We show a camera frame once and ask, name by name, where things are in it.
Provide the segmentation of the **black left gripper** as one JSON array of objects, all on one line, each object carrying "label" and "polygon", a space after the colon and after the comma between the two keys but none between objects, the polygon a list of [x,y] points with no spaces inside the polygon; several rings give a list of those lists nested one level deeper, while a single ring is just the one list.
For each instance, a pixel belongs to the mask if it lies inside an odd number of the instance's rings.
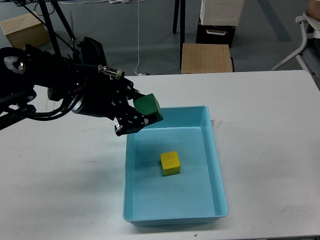
[{"label": "black left gripper", "polygon": [[135,134],[151,123],[146,115],[135,109],[136,101],[144,96],[134,88],[132,81],[124,77],[112,79],[100,74],[85,88],[72,112],[113,120],[118,137]]}]

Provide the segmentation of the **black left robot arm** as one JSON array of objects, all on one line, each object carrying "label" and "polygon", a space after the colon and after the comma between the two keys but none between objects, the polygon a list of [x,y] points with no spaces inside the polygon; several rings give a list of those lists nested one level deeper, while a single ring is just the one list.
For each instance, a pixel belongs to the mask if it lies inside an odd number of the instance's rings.
[{"label": "black left robot arm", "polygon": [[85,37],[62,57],[31,45],[0,50],[0,127],[24,119],[51,121],[69,112],[115,122],[116,135],[137,133],[159,120],[151,95],[141,94],[119,69],[107,66],[102,44]]}]

